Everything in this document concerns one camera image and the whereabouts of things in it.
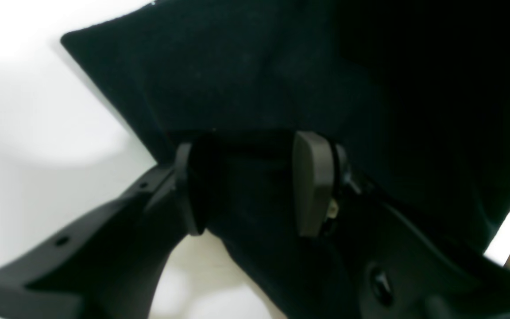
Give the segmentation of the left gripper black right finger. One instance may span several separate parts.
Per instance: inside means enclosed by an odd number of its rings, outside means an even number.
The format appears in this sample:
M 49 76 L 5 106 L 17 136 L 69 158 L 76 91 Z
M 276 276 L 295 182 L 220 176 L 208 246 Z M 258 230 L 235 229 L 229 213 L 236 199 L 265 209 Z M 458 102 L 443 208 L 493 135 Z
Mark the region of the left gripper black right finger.
M 297 131 L 292 145 L 292 194 L 300 237 L 332 232 L 347 185 L 348 157 L 341 144 L 311 131 Z

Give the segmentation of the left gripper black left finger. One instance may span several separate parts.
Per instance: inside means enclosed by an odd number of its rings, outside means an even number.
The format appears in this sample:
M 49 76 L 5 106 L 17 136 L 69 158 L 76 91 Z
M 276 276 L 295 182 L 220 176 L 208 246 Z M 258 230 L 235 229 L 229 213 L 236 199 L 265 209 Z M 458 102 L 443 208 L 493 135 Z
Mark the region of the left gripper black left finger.
M 206 229 L 219 159 L 220 149 L 213 135 L 186 140 L 176 150 L 176 202 L 191 236 L 200 236 Z

